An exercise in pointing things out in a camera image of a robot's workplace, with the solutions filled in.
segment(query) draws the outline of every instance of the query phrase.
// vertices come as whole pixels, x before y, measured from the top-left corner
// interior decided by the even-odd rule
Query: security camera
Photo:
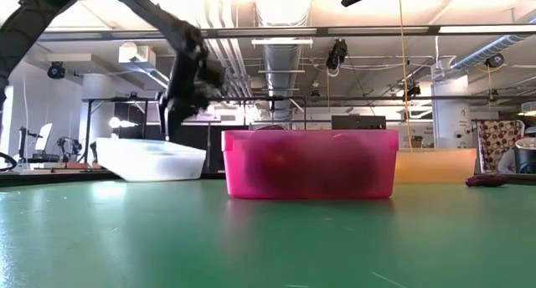
[[[52,65],[49,67],[49,71],[47,71],[47,75],[50,79],[61,80],[65,77],[65,72],[63,62],[52,62]]]

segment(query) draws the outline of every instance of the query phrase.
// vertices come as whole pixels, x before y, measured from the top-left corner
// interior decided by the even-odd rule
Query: patterned fabric
[[[523,137],[524,127],[521,121],[478,122],[481,172],[497,172],[497,165],[503,153]]]

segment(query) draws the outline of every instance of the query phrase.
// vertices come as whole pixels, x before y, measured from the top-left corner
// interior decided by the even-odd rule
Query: green table
[[[1,287],[530,287],[536,188],[228,199],[224,181],[0,190]]]

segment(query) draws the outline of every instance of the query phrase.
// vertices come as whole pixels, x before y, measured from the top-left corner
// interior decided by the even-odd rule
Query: ceiling
[[[200,11],[208,13],[211,0],[153,0],[170,13],[198,24]],[[231,0],[231,15],[234,25],[239,28],[258,26],[255,0]],[[285,12],[295,0],[276,0],[274,10]],[[364,25],[399,25],[398,0],[364,0],[350,8],[344,8],[341,0],[312,0],[308,25],[310,26],[364,26]],[[17,0],[0,0],[0,19],[5,19],[16,7]],[[536,0],[402,0],[404,25],[432,24],[493,24],[526,23],[536,17]],[[49,30],[149,30],[154,29],[141,20],[123,4],[115,0],[89,0],[76,3],[67,12],[57,17]],[[440,56],[464,57],[498,36],[441,36],[437,39]],[[264,78],[258,71],[264,69],[261,46],[256,48],[252,39],[238,39],[248,75]],[[363,87],[367,95],[390,94],[393,84],[404,76],[402,67],[397,66],[403,60],[400,37],[356,37],[346,38],[348,54],[345,65],[354,66],[393,65],[390,69],[356,70],[341,69],[339,76],[330,78],[330,95],[362,95]],[[125,70],[117,63],[121,42],[42,42],[40,52],[46,54],[93,54],[109,66],[110,72]],[[332,47],[331,38],[314,38],[312,46],[302,46],[302,59],[296,87],[300,91],[294,94],[308,95],[312,83],[316,80],[322,95],[327,94],[327,75],[318,71],[325,65],[328,50]],[[157,68],[169,74],[173,62],[173,52],[164,41],[140,42],[138,45],[150,45],[158,54]],[[500,89],[501,94],[536,93],[536,77],[522,84],[518,82],[536,76],[536,55],[531,54],[536,47],[536,37],[507,49],[503,52],[506,66],[491,73],[491,79],[479,69],[468,70],[470,91],[482,94],[490,88]],[[436,38],[406,37],[406,55],[410,65],[406,73],[416,69],[418,64],[429,64],[436,56]],[[162,87],[144,74],[126,75],[129,80],[139,82],[132,85],[132,91],[147,95]],[[422,81],[431,80],[425,76]],[[335,102],[330,105],[357,105],[360,103]],[[518,105],[516,101],[501,102],[501,105]]]

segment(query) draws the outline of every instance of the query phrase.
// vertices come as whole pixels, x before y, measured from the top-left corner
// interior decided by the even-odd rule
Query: orange container
[[[395,183],[463,184],[475,173],[477,149],[399,150]]]

